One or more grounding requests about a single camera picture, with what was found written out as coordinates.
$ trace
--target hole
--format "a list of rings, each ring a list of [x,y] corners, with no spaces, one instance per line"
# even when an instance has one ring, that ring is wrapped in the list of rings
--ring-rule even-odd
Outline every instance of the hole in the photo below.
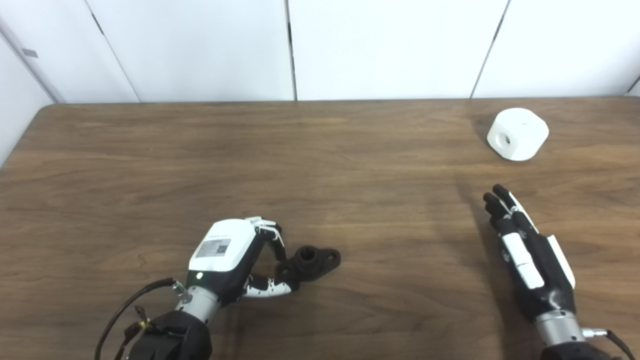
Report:
[[[317,251],[312,247],[303,247],[300,251],[300,257],[305,261],[312,261],[316,258]]]
[[[511,145],[511,139],[505,133],[496,135],[495,142],[498,144],[499,147],[507,147]]]

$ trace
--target white robotic hand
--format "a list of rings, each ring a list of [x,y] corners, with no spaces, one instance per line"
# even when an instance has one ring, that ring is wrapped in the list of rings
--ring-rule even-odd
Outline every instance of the white robotic hand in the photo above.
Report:
[[[242,296],[271,297],[297,290],[296,282],[251,275],[265,243],[276,260],[286,260],[281,230],[276,222],[261,217],[216,222],[191,256],[188,291],[204,288],[226,306]]]

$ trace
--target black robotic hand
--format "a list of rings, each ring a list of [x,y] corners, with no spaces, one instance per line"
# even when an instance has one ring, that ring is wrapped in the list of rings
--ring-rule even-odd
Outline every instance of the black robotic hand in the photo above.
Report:
[[[483,199],[514,281],[516,304],[536,325],[546,346],[541,359],[612,359],[586,341],[607,336],[635,360],[613,332],[580,328],[573,299],[575,278],[556,237],[541,235],[522,205],[502,185],[496,184],[493,193],[486,193]]]

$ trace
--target connector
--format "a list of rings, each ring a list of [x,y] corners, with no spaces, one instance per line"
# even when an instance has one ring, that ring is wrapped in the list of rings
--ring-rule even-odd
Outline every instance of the connector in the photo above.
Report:
[[[585,338],[607,336],[607,331],[605,329],[583,327],[581,330],[582,330],[582,336],[584,336]]]
[[[193,296],[184,287],[184,285],[182,285],[180,281],[176,280],[172,288],[173,292],[175,292],[176,295],[178,295],[178,298],[180,298],[181,303],[187,304],[188,302],[191,302],[191,299],[193,299]]]

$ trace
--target metal cylinder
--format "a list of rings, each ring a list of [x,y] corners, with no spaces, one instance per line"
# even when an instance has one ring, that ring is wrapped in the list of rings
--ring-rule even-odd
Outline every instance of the metal cylinder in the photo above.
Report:
[[[207,326],[211,326],[213,317],[220,308],[218,296],[199,286],[190,287],[189,294],[191,294],[191,301],[186,304],[179,302],[175,309],[191,314]]]
[[[553,310],[536,317],[536,328],[546,347],[571,341],[586,341],[575,315],[567,310]]]

